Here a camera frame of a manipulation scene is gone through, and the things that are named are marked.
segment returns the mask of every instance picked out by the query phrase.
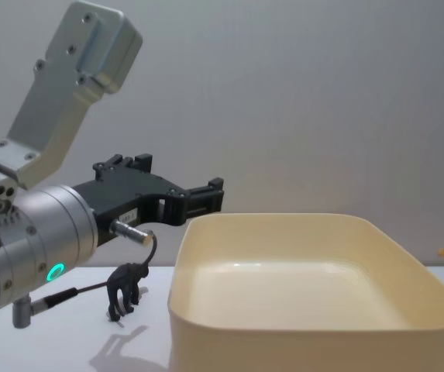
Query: gray wall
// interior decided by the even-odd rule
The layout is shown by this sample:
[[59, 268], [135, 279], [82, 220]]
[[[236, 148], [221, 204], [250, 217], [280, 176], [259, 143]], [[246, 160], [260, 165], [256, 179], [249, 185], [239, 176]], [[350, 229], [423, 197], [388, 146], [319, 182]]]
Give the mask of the gray wall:
[[[0, 1], [0, 138], [69, 1]], [[185, 187], [226, 179], [226, 212], [369, 219], [427, 264], [444, 243], [443, 0], [102, 0], [144, 44], [64, 166], [154, 155]], [[157, 228], [172, 264], [182, 228]], [[91, 264], [138, 260], [123, 240]]]

